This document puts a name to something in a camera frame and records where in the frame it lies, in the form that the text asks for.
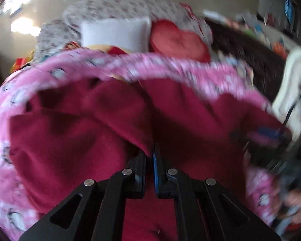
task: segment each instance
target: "window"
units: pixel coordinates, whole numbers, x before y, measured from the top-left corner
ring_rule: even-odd
[[[292,3],[289,0],[285,0],[284,13],[288,18],[288,21],[292,24],[293,21],[293,11]]]

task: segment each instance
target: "metal screw head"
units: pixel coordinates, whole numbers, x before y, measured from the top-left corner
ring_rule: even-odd
[[[132,174],[132,170],[130,168],[125,168],[122,172],[125,176]]]
[[[208,178],[206,180],[206,184],[208,184],[209,186],[214,186],[216,184],[216,180],[214,178]]]
[[[167,170],[167,173],[168,173],[169,175],[174,176],[174,175],[177,174],[177,169],[175,169],[175,168],[170,168],[169,170]]]
[[[94,184],[94,180],[93,179],[86,179],[85,181],[84,181],[84,185],[86,186],[86,187],[90,187],[90,186],[92,186]]]

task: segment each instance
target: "black object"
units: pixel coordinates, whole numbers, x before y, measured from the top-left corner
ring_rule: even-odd
[[[254,85],[270,102],[273,102],[281,86],[285,60],[242,31],[209,19],[205,21],[213,31],[214,51],[231,53],[237,59],[246,61],[254,70]]]
[[[204,183],[169,169],[161,159],[159,145],[154,146],[153,162],[157,197],[175,201],[179,241],[280,240],[214,179]],[[19,240],[121,240],[125,200],[143,197],[145,175],[146,157],[140,151],[127,169],[109,180],[86,180]]]
[[[155,191],[173,198],[179,241],[277,241],[280,237],[214,179],[191,179],[153,152]]]
[[[140,151],[127,169],[101,182],[85,180],[21,237],[20,241],[121,240],[125,201],[142,199],[146,156]]]
[[[285,119],[286,123],[295,104],[290,108]],[[285,137],[280,136],[280,141],[285,142]],[[293,190],[301,190],[301,135],[288,151],[285,147],[269,148],[257,147],[256,144],[249,144],[248,150],[251,153],[251,163],[253,165],[267,169],[269,172],[278,175],[280,178],[280,198],[283,200],[286,194]],[[283,235],[287,226],[291,223],[292,217],[299,211],[300,207],[282,206],[278,217],[273,221],[272,228],[279,234]]]

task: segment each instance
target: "white pillow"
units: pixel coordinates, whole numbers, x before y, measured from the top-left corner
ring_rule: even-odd
[[[133,52],[148,52],[151,25],[149,17],[84,21],[81,45],[107,44]]]

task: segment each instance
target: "human hand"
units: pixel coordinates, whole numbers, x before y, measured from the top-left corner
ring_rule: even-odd
[[[284,201],[284,205],[287,207],[299,206],[300,210],[292,218],[293,224],[301,224],[301,191],[293,190],[290,191]]]
[[[280,201],[279,192],[280,192],[279,182],[278,180],[274,180],[273,193],[272,193],[273,201],[271,204],[273,213],[277,215],[282,204],[284,204],[286,207],[299,206],[300,210],[298,211],[297,214],[293,216],[291,223],[301,224],[301,191],[299,190],[290,191],[286,199],[283,201],[283,203]]]

